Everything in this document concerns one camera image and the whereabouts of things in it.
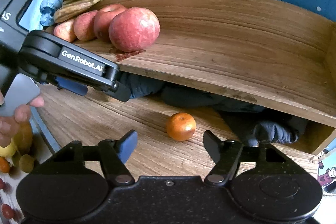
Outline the person's left hand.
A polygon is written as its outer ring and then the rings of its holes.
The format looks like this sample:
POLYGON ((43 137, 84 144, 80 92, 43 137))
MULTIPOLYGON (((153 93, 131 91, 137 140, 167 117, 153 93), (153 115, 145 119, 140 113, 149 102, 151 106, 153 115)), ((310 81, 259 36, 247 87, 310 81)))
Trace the person's left hand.
POLYGON ((17 134, 20 125, 29 121, 31 116, 30 107, 43 107, 44 104, 43 97, 37 96, 28 104, 18 106, 13 116, 1 117, 1 147, 7 147, 11 143, 12 137, 17 134))

